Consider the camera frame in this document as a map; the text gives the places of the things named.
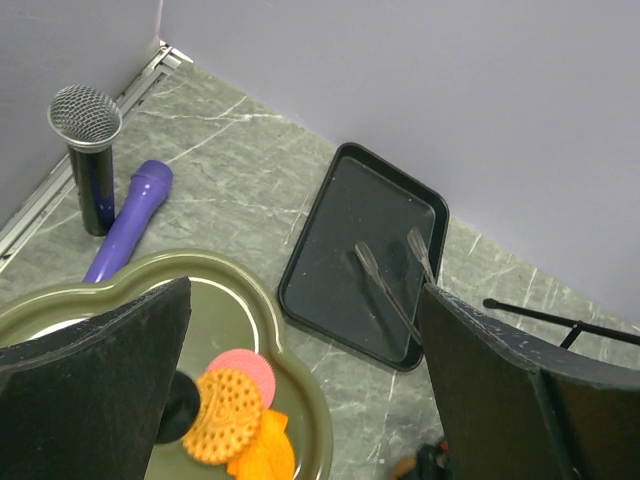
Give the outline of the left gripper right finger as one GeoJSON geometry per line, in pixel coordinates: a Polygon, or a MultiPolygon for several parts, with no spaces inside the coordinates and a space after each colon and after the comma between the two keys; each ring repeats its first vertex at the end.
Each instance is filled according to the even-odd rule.
{"type": "Polygon", "coordinates": [[[425,284],[417,318],[455,479],[636,479],[639,373],[425,284]]]}

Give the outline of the orange star cookie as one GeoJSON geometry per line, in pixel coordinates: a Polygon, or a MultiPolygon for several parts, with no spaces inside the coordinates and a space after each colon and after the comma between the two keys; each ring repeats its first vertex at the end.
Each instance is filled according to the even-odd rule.
{"type": "Polygon", "coordinates": [[[252,445],[226,468],[235,479],[292,480],[296,460],[286,433],[288,417],[278,411],[263,412],[260,431],[252,445]]]}

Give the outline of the pink round cookie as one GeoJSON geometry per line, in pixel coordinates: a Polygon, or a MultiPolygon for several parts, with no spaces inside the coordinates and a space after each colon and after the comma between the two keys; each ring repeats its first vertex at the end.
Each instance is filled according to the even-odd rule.
{"type": "Polygon", "coordinates": [[[260,390],[264,407],[271,407],[276,394],[276,377],[264,356],[249,349],[231,349],[214,358],[206,372],[221,368],[233,368],[248,375],[260,390]]]}

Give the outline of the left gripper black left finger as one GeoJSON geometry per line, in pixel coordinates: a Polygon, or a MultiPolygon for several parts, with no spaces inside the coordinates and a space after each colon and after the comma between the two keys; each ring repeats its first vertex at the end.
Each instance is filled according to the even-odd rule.
{"type": "Polygon", "coordinates": [[[193,420],[177,370],[191,316],[183,277],[1,351],[4,479],[142,479],[156,443],[193,420]]]}

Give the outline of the orange round cookie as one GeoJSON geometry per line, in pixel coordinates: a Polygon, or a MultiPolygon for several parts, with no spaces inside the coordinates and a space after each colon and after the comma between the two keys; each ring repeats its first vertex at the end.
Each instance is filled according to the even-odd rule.
{"type": "Polygon", "coordinates": [[[258,434],[264,409],[260,389],[249,375],[234,368],[207,371],[196,386],[199,412],[182,445],[202,464],[231,462],[258,434]]]}

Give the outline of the black serving tray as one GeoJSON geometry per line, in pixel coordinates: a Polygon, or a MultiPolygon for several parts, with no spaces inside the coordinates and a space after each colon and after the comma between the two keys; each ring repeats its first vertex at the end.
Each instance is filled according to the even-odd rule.
{"type": "Polygon", "coordinates": [[[444,198],[356,143],[340,145],[278,287],[293,323],[396,371],[422,360],[417,305],[439,274],[444,198]]]}

